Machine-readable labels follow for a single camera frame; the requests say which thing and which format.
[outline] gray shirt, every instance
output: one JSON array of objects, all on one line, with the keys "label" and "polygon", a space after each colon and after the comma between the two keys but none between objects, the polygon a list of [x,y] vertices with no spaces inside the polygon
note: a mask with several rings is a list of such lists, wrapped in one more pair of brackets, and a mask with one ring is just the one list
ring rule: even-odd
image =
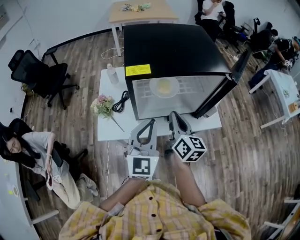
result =
[{"label": "gray shirt", "polygon": [[[31,148],[41,155],[40,159],[35,159],[36,164],[33,168],[30,168],[37,174],[41,174],[45,178],[45,166],[47,159],[47,145],[51,132],[31,132],[26,133],[22,138],[28,142]],[[59,168],[52,160],[52,176],[63,175],[69,171],[69,164],[64,160],[62,166]]]}]

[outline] black mini fridge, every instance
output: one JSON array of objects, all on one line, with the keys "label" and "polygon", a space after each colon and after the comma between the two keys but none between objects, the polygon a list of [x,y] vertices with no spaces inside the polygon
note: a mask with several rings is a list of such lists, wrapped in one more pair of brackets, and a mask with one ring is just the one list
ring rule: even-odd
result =
[{"label": "black mini fridge", "polygon": [[238,84],[249,56],[245,51],[230,69],[199,26],[125,26],[125,79],[135,119],[172,111],[203,116]]}]

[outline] desk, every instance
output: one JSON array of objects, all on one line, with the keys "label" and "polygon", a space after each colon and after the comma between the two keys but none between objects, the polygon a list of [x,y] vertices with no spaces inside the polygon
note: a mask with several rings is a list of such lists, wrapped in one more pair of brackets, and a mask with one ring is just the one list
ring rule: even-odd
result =
[{"label": "desk", "polygon": [[133,11],[122,11],[121,7],[125,4],[139,5],[143,4],[147,1],[145,0],[130,0],[130,1],[122,1],[115,2],[111,7],[111,14],[108,22],[112,25],[112,34],[114,43],[116,44],[118,56],[121,56],[121,50],[119,45],[119,39],[116,31],[116,27],[119,27],[121,30],[122,24],[124,23],[132,23],[132,22],[141,22],[141,21],[155,21],[158,23],[159,21],[164,21],[165,23],[173,23],[178,17],[171,10],[169,5],[165,0],[151,0],[151,7],[141,11],[141,12],[133,12]]},{"label": "desk", "polygon": [[[119,83],[117,85],[112,85],[108,78],[107,70],[102,70],[99,94],[112,96],[115,102],[118,102],[121,99],[123,91],[127,90],[127,85],[125,82],[124,67],[117,67],[116,70],[119,78]],[[135,120],[130,99],[125,102],[124,111],[121,113],[114,112],[113,117],[125,132],[123,132],[111,119],[98,117],[98,141],[129,139],[131,131],[141,122],[145,121]],[[218,112],[207,119],[204,117],[196,119],[190,114],[183,114],[183,117],[189,122],[193,132],[222,127]],[[155,118],[155,120],[157,122],[157,136],[169,135],[169,124],[166,117]],[[141,135],[142,138],[147,136],[148,133],[146,131]]]},{"label": "desk", "polygon": [[[281,73],[281,72],[278,72],[278,71],[266,70],[264,72],[264,74],[266,75],[264,77],[264,79],[260,83],[258,83],[253,89],[251,89],[249,91],[249,93],[252,94],[260,86],[262,86],[266,81],[271,79],[275,86],[275,90],[278,94],[279,101],[282,106],[284,115],[281,116],[280,118],[277,118],[277,119],[271,121],[271,122],[261,125],[261,128],[268,127],[268,126],[275,124],[277,122],[280,122],[280,121],[282,121],[282,124],[285,124],[288,122],[288,120],[290,118],[297,116],[300,113],[300,109],[298,109],[294,112],[290,112],[289,107],[288,107],[289,104],[292,104],[292,103],[296,102],[298,99],[300,99],[299,93],[298,93],[298,90],[296,87],[296,83],[291,76]],[[284,90],[287,90],[289,92],[288,97],[284,96],[284,93],[283,93]]]}]

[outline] beige pants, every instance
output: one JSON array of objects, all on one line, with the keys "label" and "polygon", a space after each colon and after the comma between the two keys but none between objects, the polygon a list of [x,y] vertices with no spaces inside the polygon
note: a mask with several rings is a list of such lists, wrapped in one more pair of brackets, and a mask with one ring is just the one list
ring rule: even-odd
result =
[{"label": "beige pants", "polygon": [[62,183],[53,181],[53,191],[71,209],[77,209],[81,202],[92,202],[93,195],[88,190],[85,180],[79,179],[76,183],[70,172],[61,176]]}]

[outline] white sneaker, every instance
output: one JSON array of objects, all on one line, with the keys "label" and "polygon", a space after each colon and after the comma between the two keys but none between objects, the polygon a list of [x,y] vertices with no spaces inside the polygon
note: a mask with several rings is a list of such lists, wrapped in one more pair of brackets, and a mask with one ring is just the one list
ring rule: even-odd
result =
[{"label": "white sneaker", "polygon": [[97,189],[97,185],[95,184],[95,182],[92,179],[88,178],[88,176],[85,175],[84,173],[80,174],[80,178],[83,178],[85,180],[86,186],[88,188],[91,188],[91,189],[94,189],[94,190]]},{"label": "white sneaker", "polygon": [[98,196],[99,195],[99,192],[97,189],[92,189],[92,188],[88,188],[88,190],[90,191],[90,193],[93,194],[93,196]]}]

